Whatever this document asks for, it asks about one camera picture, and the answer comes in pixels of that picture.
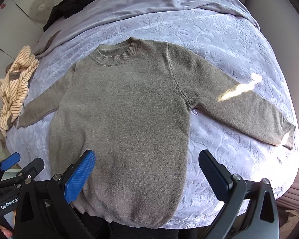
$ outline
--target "striped garment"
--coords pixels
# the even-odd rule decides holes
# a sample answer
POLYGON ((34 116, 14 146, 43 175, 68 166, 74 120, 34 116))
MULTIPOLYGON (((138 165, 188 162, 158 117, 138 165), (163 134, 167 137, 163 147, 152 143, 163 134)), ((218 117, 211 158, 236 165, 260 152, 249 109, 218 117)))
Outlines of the striped garment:
POLYGON ((22 110, 29 91, 28 81, 38 65, 39 60, 31 54, 31 48, 24 46, 7 70, 4 79, 0 79, 0 130, 4 137, 22 110))

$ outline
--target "sweater sleeve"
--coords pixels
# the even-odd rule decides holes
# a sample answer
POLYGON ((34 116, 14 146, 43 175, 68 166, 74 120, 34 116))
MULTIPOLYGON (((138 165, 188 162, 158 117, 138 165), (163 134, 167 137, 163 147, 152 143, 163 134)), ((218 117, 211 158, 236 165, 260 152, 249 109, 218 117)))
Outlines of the sweater sleeve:
POLYGON ((293 148, 295 125, 270 102, 252 91, 256 82, 240 84, 197 54, 168 44, 173 79, 190 108, 265 143, 293 148))
POLYGON ((57 80, 46 91, 33 101, 29 102, 29 104, 25 107, 23 114, 19 117, 17 128, 27 127, 37 123, 46 115, 56 111, 59 107, 60 101, 68 89, 74 71, 75 64, 72 65, 66 74, 57 80))

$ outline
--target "bolt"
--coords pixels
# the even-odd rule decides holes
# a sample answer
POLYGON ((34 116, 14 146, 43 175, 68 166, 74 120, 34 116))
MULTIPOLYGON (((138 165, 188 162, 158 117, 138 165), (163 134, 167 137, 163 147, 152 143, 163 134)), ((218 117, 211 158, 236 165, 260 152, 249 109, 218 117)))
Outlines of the bolt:
POLYGON ((55 181, 59 181, 61 179, 61 177, 62 177, 61 174, 56 174, 56 175, 53 176, 53 179, 55 181))
POLYGON ((234 174, 232 176, 236 181, 240 181, 241 180, 241 176, 239 174, 234 174))
POLYGON ((25 179, 25 184, 29 184, 31 182, 31 179, 30 178, 26 178, 25 179))
POLYGON ((266 179, 266 178, 263 178, 263 179, 262 179, 262 182, 265 183, 265 184, 269 184, 269 180, 266 179))

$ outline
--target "sweater collar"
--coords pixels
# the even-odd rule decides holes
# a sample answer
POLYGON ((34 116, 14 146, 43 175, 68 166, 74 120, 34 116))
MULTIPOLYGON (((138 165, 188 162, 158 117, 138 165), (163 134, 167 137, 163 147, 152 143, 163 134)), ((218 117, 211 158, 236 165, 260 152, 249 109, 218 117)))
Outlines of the sweater collar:
POLYGON ((100 65, 103 66, 115 66, 120 65, 123 63, 126 63, 128 60, 133 58, 137 51, 139 50, 141 46, 141 40, 130 37, 128 40, 125 40, 121 43, 115 44, 115 45, 105 45, 101 44, 97 47, 95 51, 93 51, 90 55, 91 57, 100 65), (114 55, 114 56, 106 56, 102 53, 102 50, 112 50, 115 51, 115 49, 119 49, 121 47, 128 46, 128 48, 120 55, 114 55))

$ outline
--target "gray-brown sweater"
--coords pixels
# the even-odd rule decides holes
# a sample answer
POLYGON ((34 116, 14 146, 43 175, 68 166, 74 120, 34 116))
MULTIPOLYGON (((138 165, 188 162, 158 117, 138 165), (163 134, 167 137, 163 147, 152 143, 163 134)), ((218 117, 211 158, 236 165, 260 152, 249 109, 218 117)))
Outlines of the gray-brown sweater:
POLYGON ((76 206, 107 221, 158 228, 183 192, 191 108, 273 145, 289 133, 285 146, 292 148, 295 126, 273 104, 253 91, 224 96, 238 85, 181 46, 131 37, 74 64, 26 106, 18 128, 57 110, 53 174, 86 149, 98 156, 83 188, 87 201, 81 195, 76 206))

